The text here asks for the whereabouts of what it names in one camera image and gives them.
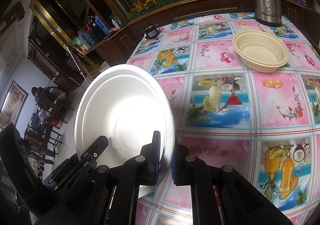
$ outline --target white bowl rim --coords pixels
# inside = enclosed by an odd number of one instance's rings
[[[283,48],[283,50],[284,50],[284,58],[283,58],[283,60],[281,60],[278,63],[264,63],[264,62],[261,62],[261,61],[258,61],[258,60],[254,60],[251,57],[246,56],[245,54],[243,54],[241,52],[241,50],[238,48],[238,46],[236,44],[236,40],[241,38],[242,35],[246,35],[246,34],[258,34],[258,35],[271,37],[275,42],[277,42]],[[285,47],[285,45],[283,44],[281,39],[278,39],[278,38],[274,37],[273,35],[271,35],[269,33],[265,33],[265,32],[258,31],[258,30],[246,30],[246,31],[239,32],[238,34],[236,34],[233,37],[232,45],[233,45],[233,48],[235,49],[236,53],[240,57],[243,57],[244,59],[250,61],[251,63],[255,63],[255,64],[258,64],[258,65],[261,65],[261,66],[265,66],[265,67],[280,67],[280,66],[284,65],[289,59],[288,50]]]
[[[134,72],[138,76],[143,77],[148,84],[154,89],[155,94],[158,96],[158,100],[161,103],[161,107],[163,110],[164,118],[165,118],[165,145],[162,154],[162,158],[160,161],[160,170],[159,170],[159,177],[158,183],[159,185],[162,180],[164,179],[165,175],[167,174],[170,164],[171,164],[171,157],[173,154],[174,149],[174,142],[175,142],[175,126],[174,126],[174,119],[171,111],[171,106],[169,104],[168,98],[162,89],[159,82],[146,70],[130,64],[119,64],[113,66],[101,74],[99,74],[93,82],[89,85],[87,90],[85,91],[81,102],[79,104],[77,114],[76,114],[76,123],[75,123],[75,146],[78,158],[80,159],[81,155],[84,153],[83,143],[82,143],[82,126],[83,126],[83,118],[84,112],[87,107],[87,103],[89,99],[94,94],[95,90],[100,87],[102,83],[104,83],[109,78],[115,76],[117,72],[121,71],[121,74],[124,74],[124,71],[127,71],[130,74]],[[154,189],[154,186],[141,186],[139,197],[147,195]]]

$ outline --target metal screw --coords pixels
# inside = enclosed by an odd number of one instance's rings
[[[229,166],[229,165],[223,166],[222,169],[225,172],[232,172],[232,170],[233,170],[232,166]]]
[[[108,171],[108,167],[106,165],[100,165],[98,166],[97,170],[99,173],[104,173]]]
[[[191,155],[188,155],[188,156],[186,156],[186,161],[188,161],[188,162],[193,162],[193,161],[195,161],[195,157],[194,156],[191,156]]]
[[[143,162],[146,158],[144,156],[137,156],[136,161],[137,162]]]

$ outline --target blue bottle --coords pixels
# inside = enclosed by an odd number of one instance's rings
[[[97,15],[95,15],[94,18],[95,18],[96,24],[102,29],[102,31],[103,31],[106,35],[109,35],[109,29],[108,29],[107,26],[102,22],[102,20],[100,20]]]

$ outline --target white wall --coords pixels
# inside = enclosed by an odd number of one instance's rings
[[[14,70],[9,74],[9,76],[6,78],[5,83],[1,87],[0,105],[2,105],[2,103],[4,102],[6,93],[13,80],[15,80],[15,82],[29,94],[27,100],[25,101],[25,104],[23,105],[16,124],[16,128],[20,132],[20,135],[23,137],[24,131],[27,127],[27,123],[30,121],[31,114],[36,107],[35,98],[31,93],[31,88],[34,86],[45,87],[50,79],[46,75],[44,75],[33,62],[31,62],[26,57],[23,57],[15,65]]]

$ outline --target white bottle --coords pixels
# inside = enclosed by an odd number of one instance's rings
[[[118,24],[118,22],[116,22],[114,19],[111,19],[111,21],[116,28],[120,28],[120,25]]]

